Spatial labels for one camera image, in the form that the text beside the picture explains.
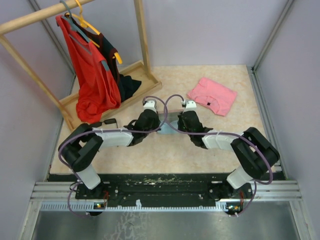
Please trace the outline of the pink glasses case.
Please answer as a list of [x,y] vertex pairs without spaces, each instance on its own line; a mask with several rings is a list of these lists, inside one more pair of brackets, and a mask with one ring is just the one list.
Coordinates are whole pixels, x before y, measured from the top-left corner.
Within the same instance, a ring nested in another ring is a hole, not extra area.
[[[167,121],[175,128],[178,129],[178,115],[183,112],[183,109],[172,109],[168,110]],[[163,122],[165,120],[165,114],[163,110],[158,112],[159,120]]]

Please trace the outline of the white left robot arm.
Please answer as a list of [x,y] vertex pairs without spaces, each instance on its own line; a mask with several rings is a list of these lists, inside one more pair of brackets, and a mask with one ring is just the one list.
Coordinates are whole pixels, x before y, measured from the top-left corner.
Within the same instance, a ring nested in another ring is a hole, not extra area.
[[143,141],[160,127],[155,107],[146,107],[137,120],[117,129],[102,129],[81,124],[58,147],[58,158],[68,166],[78,180],[86,186],[86,192],[97,199],[103,195],[104,186],[92,165],[101,148],[131,147]]

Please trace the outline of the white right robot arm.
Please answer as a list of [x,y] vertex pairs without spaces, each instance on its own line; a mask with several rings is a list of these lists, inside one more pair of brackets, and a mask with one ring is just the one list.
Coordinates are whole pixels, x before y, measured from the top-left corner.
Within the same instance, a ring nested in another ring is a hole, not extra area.
[[280,159],[278,150],[255,127],[249,127],[241,135],[219,132],[203,126],[194,110],[181,112],[177,125],[195,146],[231,151],[236,155],[240,166],[227,176],[223,185],[223,192],[229,198],[235,198],[241,187],[251,180],[260,181]]

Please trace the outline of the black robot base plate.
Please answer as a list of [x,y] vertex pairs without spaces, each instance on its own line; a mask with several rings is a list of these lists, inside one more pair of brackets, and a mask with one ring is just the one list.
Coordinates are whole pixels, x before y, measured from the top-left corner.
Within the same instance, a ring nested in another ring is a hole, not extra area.
[[225,173],[102,174],[101,183],[88,189],[74,176],[51,174],[48,183],[65,184],[66,209],[102,212],[223,211],[237,215],[256,190],[250,183],[232,188]]

